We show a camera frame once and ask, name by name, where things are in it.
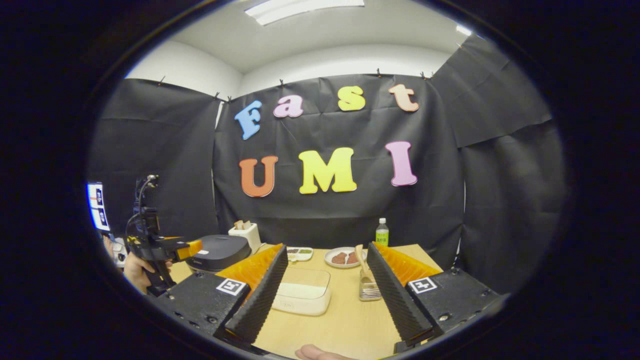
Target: pink letter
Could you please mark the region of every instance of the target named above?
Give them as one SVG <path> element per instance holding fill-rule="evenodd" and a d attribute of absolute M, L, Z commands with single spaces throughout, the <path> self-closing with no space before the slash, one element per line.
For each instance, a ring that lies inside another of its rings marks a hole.
<path fill-rule="evenodd" d="M 278 105 L 273 109 L 275 117 L 299 117 L 302 115 L 302 96 L 289 95 L 278 100 Z"/>
<path fill-rule="evenodd" d="M 411 144 L 408 142 L 390 142 L 385 145 L 394 163 L 394 178 L 391 180 L 393 186 L 413 185 L 418 182 L 418 178 L 411 172 L 410 147 Z"/>

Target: human hand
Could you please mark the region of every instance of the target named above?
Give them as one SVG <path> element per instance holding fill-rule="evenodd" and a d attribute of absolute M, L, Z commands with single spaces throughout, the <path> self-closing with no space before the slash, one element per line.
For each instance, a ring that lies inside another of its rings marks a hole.
<path fill-rule="evenodd" d="M 167 268 L 170 268 L 173 263 L 171 261 L 167 261 L 165 265 Z M 133 252 L 130 252 L 129 255 L 127 255 L 127 259 L 124 261 L 124 277 L 126 277 L 127 280 L 136 287 L 136 289 L 146 294 L 147 286 L 151 286 L 151 281 L 143 269 L 146 269 L 151 273 L 156 272 L 149 263 L 140 259 Z"/>
<path fill-rule="evenodd" d="M 311 344 L 303 345 L 296 350 L 296 356 L 302 360 L 354 360 L 334 352 L 326 352 Z"/>

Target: sticker label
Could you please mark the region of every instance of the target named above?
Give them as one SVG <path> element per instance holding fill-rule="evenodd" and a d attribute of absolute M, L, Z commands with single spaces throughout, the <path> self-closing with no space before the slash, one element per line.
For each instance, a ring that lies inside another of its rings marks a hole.
<path fill-rule="evenodd" d="M 225 279 L 216 289 L 222 291 L 223 293 L 228 293 L 233 296 L 238 295 L 240 290 L 244 288 L 246 284 L 240 281 L 235 281 L 232 279 Z"/>
<path fill-rule="evenodd" d="M 413 292 L 416 294 L 424 293 L 425 291 L 438 288 L 438 286 L 436 286 L 436 284 L 434 284 L 433 281 L 428 277 L 411 281 L 409 282 L 409 285 L 411 286 L 411 289 L 413 289 Z"/>

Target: orange letter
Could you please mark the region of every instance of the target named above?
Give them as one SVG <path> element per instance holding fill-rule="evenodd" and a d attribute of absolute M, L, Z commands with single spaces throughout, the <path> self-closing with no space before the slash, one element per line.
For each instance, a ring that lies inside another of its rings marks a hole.
<path fill-rule="evenodd" d="M 258 163 L 256 159 L 245 159 L 240 161 L 242 191 L 250 197 L 265 197 L 273 190 L 275 184 L 275 163 L 278 156 L 265 156 L 261 161 L 264 164 L 264 185 L 256 186 L 253 183 L 253 169 Z"/>
<path fill-rule="evenodd" d="M 413 95 L 413 89 L 407 89 L 403 84 L 398 84 L 391 89 L 389 89 L 391 94 L 396 96 L 396 102 L 398 106 L 404 111 L 416 111 L 418 110 L 418 105 L 416 102 L 411 102 L 409 99 L 409 95 Z"/>

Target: ceiling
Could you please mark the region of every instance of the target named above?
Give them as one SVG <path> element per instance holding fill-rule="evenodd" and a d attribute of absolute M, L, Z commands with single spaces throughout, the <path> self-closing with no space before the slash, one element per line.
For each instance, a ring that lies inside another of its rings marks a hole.
<path fill-rule="evenodd" d="M 246 74 L 282 58 L 329 47 L 393 44 L 452 54 L 466 39 L 456 24 L 412 0 L 302 13 L 261 26 L 244 11 L 265 0 L 238 0 L 172 37 Z"/>

